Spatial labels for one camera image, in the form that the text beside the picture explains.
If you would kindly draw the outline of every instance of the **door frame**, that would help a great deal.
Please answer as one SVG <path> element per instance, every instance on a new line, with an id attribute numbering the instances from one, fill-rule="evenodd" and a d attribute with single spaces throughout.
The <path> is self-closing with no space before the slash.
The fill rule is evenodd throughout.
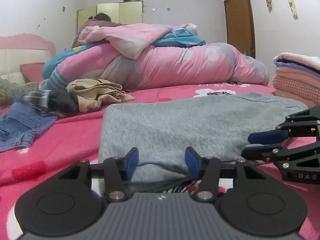
<path id="1" fill-rule="evenodd" d="M 224 11 L 225 11 L 225 15 L 226 15 L 226 27 L 228 26 L 227 23 L 227 11 L 226 11 L 226 3 L 229 0 L 225 0 L 224 1 Z M 255 42 L 255 37 L 254 37 L 254 25 L 253 25 L 253 14 L 252 14 L 252 7 L 251 7 L 251 1 L 247 0 L 248 2 L 248 7 L 249 7 L 249 15 L 250 15 L 250 25 L 251 25 L 251 43 L 252 43 L 252 57 L 256 58 L 256 42 Z"/>

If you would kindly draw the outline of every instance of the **green fabric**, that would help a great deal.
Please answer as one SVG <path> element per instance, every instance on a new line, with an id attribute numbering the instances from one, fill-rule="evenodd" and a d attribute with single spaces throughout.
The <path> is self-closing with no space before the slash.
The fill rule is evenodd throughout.
<path id="1" fill-rule="evenodd" d="M 30 82 L 22 86 L 0 78 L 0 106 L 11 105 L 14 95 L 35 91 L 38 86 L 37 82 Z"/>

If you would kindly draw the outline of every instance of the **folded gray clothing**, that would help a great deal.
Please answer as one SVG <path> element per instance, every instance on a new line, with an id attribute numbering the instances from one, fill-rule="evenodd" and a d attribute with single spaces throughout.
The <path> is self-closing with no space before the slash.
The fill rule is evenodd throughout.
<path id="1" fill-rule="evenodd" d="M 148 191 L 190 175 L 184 160 L 188 146 L 200 156 L 236 160 L 250 133 L 272 130 L 286 115 L 305 109 L 301 102 L 255 92 L 114 104 L 104 113 L 99 162 L 137 147 L 139 166 L 127 186 Z"/>

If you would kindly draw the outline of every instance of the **purple jacket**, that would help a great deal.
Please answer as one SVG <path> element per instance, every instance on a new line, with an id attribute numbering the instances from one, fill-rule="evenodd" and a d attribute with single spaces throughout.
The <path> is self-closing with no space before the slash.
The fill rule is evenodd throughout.
<path id="1" fill-rule="evenodd" d="M 81 46 L 80 44 L 78 44 L 78 38 L 79 35 L 81 33 L 81 31 L 85 28 L 85 27 L 93 27 L 98 25 L 99 27 L 117 27 L 117 26 L 122 26 L 123 24 L 120 23 L 113 23 L 113 22 L 106 22 L 106 21 L 99 21 L 99 20 L 88 20 L 84 23 L 84 25 L 81 26 L 81 29 L 79 31 L 79 33 L 76 35 L 75 40 L 73 41 L 72 47 L 71 48 L 75 48 L 78 46 Z"/>

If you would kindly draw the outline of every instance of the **plaid shirt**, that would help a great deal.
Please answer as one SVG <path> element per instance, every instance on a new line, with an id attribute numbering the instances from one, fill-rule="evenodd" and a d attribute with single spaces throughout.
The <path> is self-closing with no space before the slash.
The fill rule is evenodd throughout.
<path id="1" fill-rule="evenodd" d="M 43 91 L 37 90 L 33 92 L 28 92 L 28 93 L 22 94 L 21 99 L 23 100 L 23 103 L 27 103 L 29 106 L 36 108 L 42 114 L 52 114 L 62 118 L 72 116 L 72 114 L 70 113 L 61 113 L 61 112 L 49 110 L 48 108 L 49 92 L 51 92 L 51 90 L 43 90 Z"/>

